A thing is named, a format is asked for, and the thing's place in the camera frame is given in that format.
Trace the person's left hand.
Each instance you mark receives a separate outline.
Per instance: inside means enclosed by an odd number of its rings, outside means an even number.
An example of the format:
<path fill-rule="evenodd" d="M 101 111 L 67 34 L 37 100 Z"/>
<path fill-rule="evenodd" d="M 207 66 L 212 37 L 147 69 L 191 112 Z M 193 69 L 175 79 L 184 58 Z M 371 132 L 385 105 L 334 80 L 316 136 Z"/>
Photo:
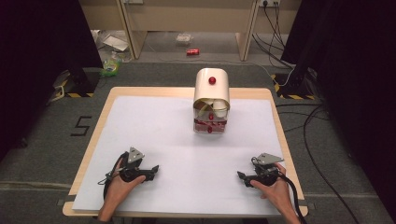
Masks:
<path fill-rule="evenodd" d="M 117 208 L 126 199 L 129 193 L 146 179 L 144 175 L 141 175 L 131 182 L 125 182 L 120 177 L 120 170 L 118 167 L 112 175 L 111 182 L 108 186 L 104 199 L 104 207 Z"/>

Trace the black curtain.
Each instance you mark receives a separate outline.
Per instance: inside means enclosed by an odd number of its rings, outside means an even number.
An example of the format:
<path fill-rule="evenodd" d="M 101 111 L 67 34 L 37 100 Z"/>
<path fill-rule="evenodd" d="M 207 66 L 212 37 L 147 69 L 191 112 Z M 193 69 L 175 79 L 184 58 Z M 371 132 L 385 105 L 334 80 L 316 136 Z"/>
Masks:
<path fill-rule="evenodd" d="M 317 72 L 352 156 L 396 221 L 396 0 L 302 0 L 282 58 Z"/>
<path fill-rule="evenodd" d="M 0 161 L 27 134 L 57 76 L 101 65 L 78 0 L 0 0 Z"/>

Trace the clear plastic bag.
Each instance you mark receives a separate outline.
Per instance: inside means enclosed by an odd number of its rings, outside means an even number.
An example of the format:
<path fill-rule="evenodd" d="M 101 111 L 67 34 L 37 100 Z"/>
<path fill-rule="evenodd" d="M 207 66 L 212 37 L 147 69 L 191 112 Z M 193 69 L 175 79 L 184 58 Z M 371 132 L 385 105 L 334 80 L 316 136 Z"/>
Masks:
<path fill-rule="evenodd" d="M 192 43 L 193 36 L 190 34 L 178 34 L 176 37 L 176 45 L 179 47 L 187 47 Z"/>

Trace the white paper cup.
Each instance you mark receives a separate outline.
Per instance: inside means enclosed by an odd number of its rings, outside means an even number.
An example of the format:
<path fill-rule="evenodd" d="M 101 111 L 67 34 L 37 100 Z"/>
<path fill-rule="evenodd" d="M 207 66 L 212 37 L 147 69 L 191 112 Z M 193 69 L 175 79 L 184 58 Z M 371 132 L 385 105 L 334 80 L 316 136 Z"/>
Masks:
<path fill-rule="evenodd" d="M 218 118 L 225 118 L 228 115 L 228 103 L 222 99 L 216 99 L 212 108 Z"/>

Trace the beige wooden desk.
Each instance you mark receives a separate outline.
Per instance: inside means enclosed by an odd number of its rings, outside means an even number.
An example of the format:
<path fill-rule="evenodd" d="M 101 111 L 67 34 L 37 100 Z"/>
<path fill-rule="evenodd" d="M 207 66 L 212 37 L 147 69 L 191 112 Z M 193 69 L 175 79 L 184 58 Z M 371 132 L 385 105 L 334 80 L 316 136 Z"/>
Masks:
<path fill-rule="evenodd" d="M 78 0 L 93 30 L 122 30 L 132 58 L 140 57 L 152 31 L 234 33 L 242 61 L 251 36 L 270 34 L 275 24 L 287 35 L 303 0 L 280 0 L 279 7 L 259 7 L 260 0 Z"/>

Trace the white storage cabinet red knob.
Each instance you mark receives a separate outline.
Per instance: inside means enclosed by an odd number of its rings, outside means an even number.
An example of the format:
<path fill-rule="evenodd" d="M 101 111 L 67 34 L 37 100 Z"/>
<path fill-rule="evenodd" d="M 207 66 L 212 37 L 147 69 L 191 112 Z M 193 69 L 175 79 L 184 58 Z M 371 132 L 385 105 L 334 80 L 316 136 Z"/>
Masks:
<path fill-rule="evenodd" d="M 193 103 L 197 100 L 222 99 L 231 108 L 228 74 L 220 68 L 203 68 L 196 76 Z"/>

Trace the person's right hand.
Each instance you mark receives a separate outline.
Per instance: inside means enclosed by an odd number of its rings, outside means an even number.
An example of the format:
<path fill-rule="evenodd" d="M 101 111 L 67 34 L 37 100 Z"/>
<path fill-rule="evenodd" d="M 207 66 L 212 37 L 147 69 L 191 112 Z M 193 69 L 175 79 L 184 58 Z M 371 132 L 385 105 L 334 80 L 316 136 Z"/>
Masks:
<path fill-rule="evenodd" d="M 259 181 L 251 180 L 250 184 L 262 192 L 261 198 L 268 200 L 281 215 L 287 213 L 295 214 L 290 200 L 290 189 L 288 183 L 281 177 L 276 179 L 272 186 L 265 186 Z"/>

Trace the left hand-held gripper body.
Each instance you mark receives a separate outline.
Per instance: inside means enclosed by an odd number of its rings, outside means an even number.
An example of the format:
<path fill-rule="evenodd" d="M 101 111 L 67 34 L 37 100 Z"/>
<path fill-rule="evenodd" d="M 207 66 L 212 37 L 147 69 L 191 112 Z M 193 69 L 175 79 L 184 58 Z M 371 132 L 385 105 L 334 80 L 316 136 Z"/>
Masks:
<path fill-rule="evenodd" d="M 120 161 L 120 178 L 124 182 L 131 182 L 141 175 L 146 175 L 139 169 L 145 155 L 135 147 L 130 147 L 121 155 Z"/>

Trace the green packet on floor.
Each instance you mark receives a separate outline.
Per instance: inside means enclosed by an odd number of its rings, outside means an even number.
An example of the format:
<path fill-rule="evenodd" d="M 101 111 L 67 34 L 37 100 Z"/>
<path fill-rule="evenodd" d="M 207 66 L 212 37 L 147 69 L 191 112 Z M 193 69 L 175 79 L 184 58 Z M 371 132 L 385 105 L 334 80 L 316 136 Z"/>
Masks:
<path fill-rule="evenodd" d="M 121 59 L 118 54 L 113 51 L 111 56 L 103 61 L 103 68 L 100 71 L 102 77 L 114 77 L 119 73 Z"/>

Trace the white table mat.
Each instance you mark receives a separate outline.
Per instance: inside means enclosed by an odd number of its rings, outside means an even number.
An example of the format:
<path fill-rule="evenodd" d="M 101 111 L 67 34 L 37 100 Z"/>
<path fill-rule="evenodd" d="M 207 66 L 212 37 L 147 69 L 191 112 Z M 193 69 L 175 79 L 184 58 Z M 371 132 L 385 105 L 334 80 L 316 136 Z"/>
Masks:
<path fill-rule="evenodd" d="M 121 153 L 135 147 L 142 168 L 158 167 L 139 185 L 121 212 L 188 217 L 269 217 L 276 209 L 238 175 L 252 175 L 252 158 L 280 156 L 272 107 L 267 100 L 232 100 L 224 133 L 193 129 L 187 98 L 118 97 L 107 116 L 73 210 L 96 211 L 103 204 L 100 184 Z"/>

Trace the row of red stick sachets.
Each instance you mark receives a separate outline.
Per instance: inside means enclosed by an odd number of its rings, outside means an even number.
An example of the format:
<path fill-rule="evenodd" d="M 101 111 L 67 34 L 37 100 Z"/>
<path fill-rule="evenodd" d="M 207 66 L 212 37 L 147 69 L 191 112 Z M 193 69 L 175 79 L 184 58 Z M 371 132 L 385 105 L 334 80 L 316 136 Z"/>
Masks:
<path fill-rule="evenodd" d="M 194 130 L 196 132 L 223 133 L 226 124 L 226 121 L 204 121 L 196 119 L 194 121 Z"/>

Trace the tipped brown-lined paper cup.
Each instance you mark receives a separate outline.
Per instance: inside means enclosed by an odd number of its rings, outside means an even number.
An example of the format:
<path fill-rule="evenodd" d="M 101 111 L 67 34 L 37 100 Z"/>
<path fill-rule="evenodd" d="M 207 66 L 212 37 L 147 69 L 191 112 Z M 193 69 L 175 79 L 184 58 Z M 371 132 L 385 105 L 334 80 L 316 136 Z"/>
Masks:
<path fill-rule="evenodd" d="M 213 111 L 212 105 L 214 101 L 209 99 L 197 100 L 193 104 L 194 116 L 196 118 L 207 119 L 209 114 Z"/>

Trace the pile of white packaging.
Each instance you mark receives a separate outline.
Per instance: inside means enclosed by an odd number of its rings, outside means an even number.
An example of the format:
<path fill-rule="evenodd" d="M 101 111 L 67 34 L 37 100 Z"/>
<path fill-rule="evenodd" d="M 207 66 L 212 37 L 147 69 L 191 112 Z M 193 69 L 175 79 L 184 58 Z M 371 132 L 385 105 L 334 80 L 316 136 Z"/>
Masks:
<path fill-rule="evenodd" d="M 113 48 L 115 51 L 123 52 L 128 49 L 125 33 L 113 30 L 91 30 L 92 38 L 98 49 L 104 47 Z"/>

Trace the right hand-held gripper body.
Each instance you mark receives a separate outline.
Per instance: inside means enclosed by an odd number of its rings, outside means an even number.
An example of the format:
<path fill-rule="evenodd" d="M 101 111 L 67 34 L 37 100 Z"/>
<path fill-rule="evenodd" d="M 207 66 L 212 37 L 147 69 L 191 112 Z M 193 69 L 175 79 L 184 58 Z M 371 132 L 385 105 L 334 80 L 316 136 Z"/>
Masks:
<path fill-rule="evenodd" d="M 255 179 L 267 187 L 274 185 L 279 177 L 279 169 L 276 163 L 283 160 L 283 158 L 268 153 L 262 153 L 258 157 L 253 157 L 251 162 L 257 174 Z"/>

